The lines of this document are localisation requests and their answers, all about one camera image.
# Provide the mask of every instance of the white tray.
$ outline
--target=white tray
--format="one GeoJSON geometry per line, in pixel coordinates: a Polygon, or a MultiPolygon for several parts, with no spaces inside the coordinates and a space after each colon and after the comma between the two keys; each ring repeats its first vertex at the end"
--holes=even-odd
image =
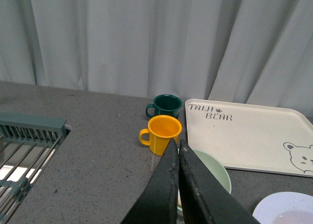
{"type": "Polygon", "coordinates": [[[199,99],[185,107],[189,146],[226,168],[313,177],[313,125],[301,113],[199,99]]]}

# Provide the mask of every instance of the mug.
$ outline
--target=mug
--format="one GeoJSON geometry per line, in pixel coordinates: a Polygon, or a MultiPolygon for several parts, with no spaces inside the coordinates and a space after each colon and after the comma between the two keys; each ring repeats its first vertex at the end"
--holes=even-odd
{"type": "Polygon", "coordinates": [[[181,106],[182,102],[178,97],[170,94],[162,94],[154,98],[153,104],[147,105],[146,115],[149,118],[152,118],[156,115],[170,115],[177,119],[181,106]],[[148,113],[149,108],[155,109],[153,115],[148,113]]]}
{"type": "Polygon", "coordinates": [[[179,134],[182,130],[179,120],[168,115],[157,115],[148,122],[148,128],[139,133],[139,141],[149,146],[150,151],[154,154],[163,155],[167,144],[173,138],[178,142],[179,134]],[[144,134],[149,134],[149,140],[142,139],[144,134]]]}

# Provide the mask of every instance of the dish rack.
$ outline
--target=dish rack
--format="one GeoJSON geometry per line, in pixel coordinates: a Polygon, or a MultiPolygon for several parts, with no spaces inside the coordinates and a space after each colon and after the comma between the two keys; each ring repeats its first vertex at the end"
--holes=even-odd
{"type": "Polygon", "coordinates": [[[0,113],[0,223],[7,223],[67,136],[66,120],[0,113]]]}

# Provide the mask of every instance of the gray countertop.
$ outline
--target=gray countertop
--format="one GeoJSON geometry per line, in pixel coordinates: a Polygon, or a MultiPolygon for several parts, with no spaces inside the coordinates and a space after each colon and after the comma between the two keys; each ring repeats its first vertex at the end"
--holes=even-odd
{"type": "MultiPolygon", "coordinates": [[[[0,82],[0,111],[61,117],[72,131],[9,223],[119,223],[159,158],[139,143],[151,99],[0,82]]],[[[186,139],[184,109],[180,138],[186,139]]],[[[251,213],[281,191],[313,195],[313,179],[228,169],[232,195],[251,213]]]]}

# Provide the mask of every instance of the white curtain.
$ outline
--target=white curtain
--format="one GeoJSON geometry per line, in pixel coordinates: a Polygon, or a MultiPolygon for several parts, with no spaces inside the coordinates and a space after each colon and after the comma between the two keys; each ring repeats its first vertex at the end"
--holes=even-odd
{"type": "Polygon", "coordinates": [[[313,116],[313,0],[0,0],[0,80],[313,116]]]}

